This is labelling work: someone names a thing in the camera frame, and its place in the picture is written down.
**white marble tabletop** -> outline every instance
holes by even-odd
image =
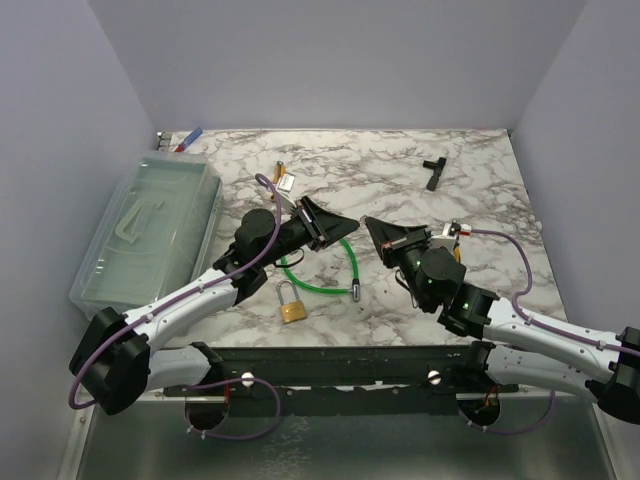
[[[188,132],[173,135],[176,146]],[[440,231],[456,219],[474,228],[513,234],[527,252],[534,288],[522,305],[565,319],[564,309],[531,210],[509,138],[504,130],[353,131],[255,130],[205,132],[188,151],[208,156],[224,182],[225,207],[212,260],[224,253],[242,216],[252,208],[274,208],[259,189],[256,173],[272,176],[276,161],[296,175],[293,198],[309,195],[323,208],[361,221],[349,235],[359,262],[362,301],[299,290],[308,318],[284,325],[275,286],[285,278],[273,267],[251,298],[192,327],[168,346],[193,341],[211,346],[354,346],[464,344],[436,323],[437,314],[414,309],[375,251],[364,216],[400,225],[427,224]],[[425,189],[431,171],[425,159],[448,158],[438,188]],[[510,297],[526,283],[516,249],[480,235],[461,242],[466,280]],[[351,284],[346,252],[335,244],[307,252],[295,267],[317,286]]]

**white wall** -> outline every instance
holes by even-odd
[[[162,130],[513,128],[584,0],[89,0]]]
[[[569,319],[617,332],[640,328],[638,25],[637,0],[587,2],[513,135]]]
[[[48,479],[87,324],[67,295],[154,130],[84,0],[3,2],[0,64],[0,477]]]

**plastic container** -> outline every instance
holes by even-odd
[[[151,303],[209,267],[222,182],[202,155],[148,152],[118,186],[70,298],[92,318]]]

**black t-shaped object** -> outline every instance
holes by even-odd
[[[429,183],[427,183],[427,190],[430,192],[433,192],[438,186],[438,180],[440,180],[440,175],[442,175],[442,170],[446,163],[447,159],[444,157],[440,157],[437,162],[430,162],[429,160],[422,162],[424,168],[433,170],[433,175],[431,175]]]

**brass padlock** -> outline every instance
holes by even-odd
[[[282,292],[280,291],[280,289],[285,283],[291,285],[293,294],[296,296],[295,302],[287,304],[284,303],[284,300],[282,299]],[[278,298],[280,299],[280,312],[282,313],[282,320],[285,324],[296,322],[298,320],[304,320],[305,318],[307,318],[307,312],[304,309],[302,300],[300,300],[300,297],[298,297],[298,290],[296,290],[296,286],[293,283],[291,283],[289,280],[282,280],[276,286],[276,292],[278,292]]]

